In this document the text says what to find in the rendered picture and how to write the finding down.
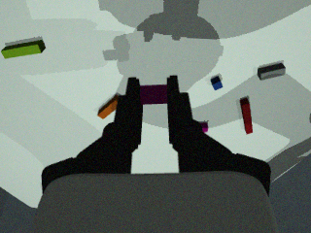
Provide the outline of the dark red rod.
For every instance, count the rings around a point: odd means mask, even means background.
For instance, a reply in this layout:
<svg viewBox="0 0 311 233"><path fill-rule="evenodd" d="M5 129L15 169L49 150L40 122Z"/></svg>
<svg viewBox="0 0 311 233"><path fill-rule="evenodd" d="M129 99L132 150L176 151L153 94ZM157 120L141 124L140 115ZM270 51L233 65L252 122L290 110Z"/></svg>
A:
<svg viewBox="0 0 311 233"><path fill-rule="evenodd" d="M247 98L240 100L246 134L253 133L250 103Z"/></svg>

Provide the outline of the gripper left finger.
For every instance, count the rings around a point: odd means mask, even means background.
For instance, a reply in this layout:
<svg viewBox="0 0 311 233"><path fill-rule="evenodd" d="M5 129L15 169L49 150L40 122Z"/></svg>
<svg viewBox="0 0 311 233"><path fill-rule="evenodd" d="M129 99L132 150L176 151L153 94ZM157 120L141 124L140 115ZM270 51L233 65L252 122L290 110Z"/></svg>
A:
<svg viewBox="0 0 311 233"><path fill-rule="evenodd" d="M71 174L130 174L132 153L141 145L142 119L140 82L131 77L125 97L119 96L114 122L108 123L102 136L75 158L47 166L42 172L42 191L52 181Z"/></svg>

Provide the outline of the small blue cube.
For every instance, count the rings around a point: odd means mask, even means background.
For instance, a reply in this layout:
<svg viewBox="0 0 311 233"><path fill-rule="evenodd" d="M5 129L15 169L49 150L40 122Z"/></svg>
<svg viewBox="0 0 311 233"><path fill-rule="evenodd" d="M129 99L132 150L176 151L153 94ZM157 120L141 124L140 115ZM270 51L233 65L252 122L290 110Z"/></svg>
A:
<svg viewBox="0 0 311 233"><path fill-rule="evenodd" d="M215 90L218 90L218 89L223 87L222 82L221 82L219 76L211 79L210 81L211 81L211 84L212 84L212 86L214 87Z"/></svg>

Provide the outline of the orange rod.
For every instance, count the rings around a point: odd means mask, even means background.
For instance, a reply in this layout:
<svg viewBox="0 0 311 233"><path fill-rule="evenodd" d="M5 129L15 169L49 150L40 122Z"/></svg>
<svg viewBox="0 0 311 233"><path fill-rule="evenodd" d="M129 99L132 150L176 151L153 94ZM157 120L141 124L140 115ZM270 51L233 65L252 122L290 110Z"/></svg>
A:
<svg viewBox="0 0 311 233"><path fill-rule="evenodd" d="M101 117L101 118L105 118L107 117L110 113L112 113L116 107L117 107L117 103L118 103L118 99L119 96L116 95L115 97L113 97L107 104L105 104L99 111L97 116Z"/></svg>

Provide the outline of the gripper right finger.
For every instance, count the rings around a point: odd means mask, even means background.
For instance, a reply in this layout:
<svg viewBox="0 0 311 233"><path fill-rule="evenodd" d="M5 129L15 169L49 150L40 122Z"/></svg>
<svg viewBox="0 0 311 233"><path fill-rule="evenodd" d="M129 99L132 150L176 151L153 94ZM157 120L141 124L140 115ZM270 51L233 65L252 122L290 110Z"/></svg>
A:
<svg viewBox="0 0 311 233"><path fill-rule="evenodd" d="M192 118L189 93L179 91L177 75L167 78L167 113L169 144L178 153L179 172L242 172L257 178L269 197L269 164L251 156L232 153L204 133L201 124Z"/></svg>

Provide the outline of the magenta rod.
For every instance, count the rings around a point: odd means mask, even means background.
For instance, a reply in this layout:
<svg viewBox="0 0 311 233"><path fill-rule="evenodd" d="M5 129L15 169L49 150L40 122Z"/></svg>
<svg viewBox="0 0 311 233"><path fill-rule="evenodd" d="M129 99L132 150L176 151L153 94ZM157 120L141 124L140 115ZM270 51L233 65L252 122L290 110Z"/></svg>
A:
<svg viewBox="0 0 311 233"><path fill-rule="evenodd" d="M208 131L208 124L207 122L199 122L202 126L202 130L203 132L207 132Z"/></svg>
<svg viewBox="0 0 311 233"><path fill-rule="evenodd" d="M167 104L167 84L140 85L141 105Z"/></svg>

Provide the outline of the grey rod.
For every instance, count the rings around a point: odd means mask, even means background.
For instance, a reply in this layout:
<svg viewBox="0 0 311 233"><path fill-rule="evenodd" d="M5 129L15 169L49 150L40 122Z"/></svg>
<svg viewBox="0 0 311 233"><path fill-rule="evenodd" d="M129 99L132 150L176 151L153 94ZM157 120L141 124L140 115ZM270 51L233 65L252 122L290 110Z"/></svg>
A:
<svg viewBox="0 0 311 233"><path fill-rule="evenodd" d="M258 68L258 77L262 80L267 80L285 75L286 67L283 63L278 63L266 67Z"/></svg>

